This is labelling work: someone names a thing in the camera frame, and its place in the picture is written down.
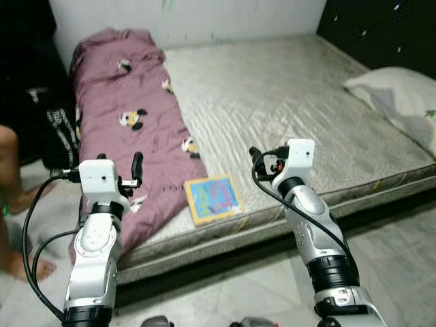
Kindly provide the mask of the white pillow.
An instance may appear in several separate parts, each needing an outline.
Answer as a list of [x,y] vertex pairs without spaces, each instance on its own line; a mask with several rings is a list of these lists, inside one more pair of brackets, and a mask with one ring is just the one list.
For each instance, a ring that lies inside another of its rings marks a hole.
[[436,81],[413,69],[384,67],[347,79],[343,87],[436,155]]

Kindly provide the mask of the black tufted headboard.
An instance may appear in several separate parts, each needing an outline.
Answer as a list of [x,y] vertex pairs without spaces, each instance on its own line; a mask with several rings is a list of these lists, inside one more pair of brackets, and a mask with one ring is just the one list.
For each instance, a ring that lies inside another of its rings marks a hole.
[[317,34],[370,69],[436,77],[436,0],[327,0]]

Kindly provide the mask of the black bag with white print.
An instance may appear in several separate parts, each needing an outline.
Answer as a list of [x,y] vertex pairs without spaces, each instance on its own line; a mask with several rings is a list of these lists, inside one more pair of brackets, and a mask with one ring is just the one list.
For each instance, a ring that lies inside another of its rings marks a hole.
[[50,170],[78,164],[79,139],[74,103],[68,94],[49,88],[25,91],[27,130],[37,141],[37,153]]

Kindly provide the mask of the grey robot leg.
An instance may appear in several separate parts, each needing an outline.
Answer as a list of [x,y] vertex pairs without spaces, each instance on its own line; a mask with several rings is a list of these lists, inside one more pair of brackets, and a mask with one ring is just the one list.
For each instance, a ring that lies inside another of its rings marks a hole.
[[278,323],[263,317],[244,317],[228,327],[279,327]]
[[154,315],[144,319],[140,327],[174,327],[172,323],[165,315]]

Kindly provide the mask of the person's bare legs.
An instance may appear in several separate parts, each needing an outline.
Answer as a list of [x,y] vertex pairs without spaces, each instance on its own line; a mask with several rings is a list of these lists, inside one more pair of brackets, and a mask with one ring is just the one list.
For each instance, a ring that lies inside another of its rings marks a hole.
[[0,272],[26,281],[24,258],[20,250],[10,245],[2,208],[10,214],[20,214],[34,203],[38,187],[22,189],[20,176],[18,134],[0,125]]

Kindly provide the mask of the grey left robot leg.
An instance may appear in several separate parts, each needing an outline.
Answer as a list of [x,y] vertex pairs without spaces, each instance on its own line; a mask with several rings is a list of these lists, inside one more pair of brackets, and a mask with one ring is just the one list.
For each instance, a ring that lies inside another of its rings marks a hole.
[[172,323],[165,315],[154,315],[144,319],[140,327],[174,327]]

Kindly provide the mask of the grey right robot leg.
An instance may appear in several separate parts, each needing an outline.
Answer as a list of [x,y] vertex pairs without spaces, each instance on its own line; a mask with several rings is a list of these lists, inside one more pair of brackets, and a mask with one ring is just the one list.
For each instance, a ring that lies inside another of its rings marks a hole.
[[228,327],[279,327],[278,323],[263,317],[244,317]]

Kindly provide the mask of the pink cartoon print blanket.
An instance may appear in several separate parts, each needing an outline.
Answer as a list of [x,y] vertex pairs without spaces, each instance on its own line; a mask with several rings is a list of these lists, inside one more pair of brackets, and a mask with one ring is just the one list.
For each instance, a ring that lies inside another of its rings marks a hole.
[[75,49],[69,74],[80,115],[79,159],[106,155],[131,178],[144,156],[143,184],[122,218],[122,261],[187,208],[184,184],[205,178],[205,165],[186,126],[166,56],[144,30],[103,30]]

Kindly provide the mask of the colourful yellow-edged book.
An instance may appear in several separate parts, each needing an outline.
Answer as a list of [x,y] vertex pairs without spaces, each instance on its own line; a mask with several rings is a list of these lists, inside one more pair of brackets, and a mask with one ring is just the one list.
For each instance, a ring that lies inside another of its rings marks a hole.
[[195,227],[245,212],[236,183],[230,175],[194,178],[184,184],[188,209]]

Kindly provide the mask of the white quilted mattress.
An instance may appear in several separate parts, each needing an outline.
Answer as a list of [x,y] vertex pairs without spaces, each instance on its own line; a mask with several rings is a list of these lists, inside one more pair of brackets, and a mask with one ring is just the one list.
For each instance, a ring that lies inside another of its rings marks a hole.
[[184,208],[119,264],[134,283],[290,233],[253,184],[250,147],[315,141],[308,184],[336,218],[435,187],[434,159],[343,88],[367,69],[317,35],[166,50],[165,68],[208,175],[231,176],[243,212],[196,226]]

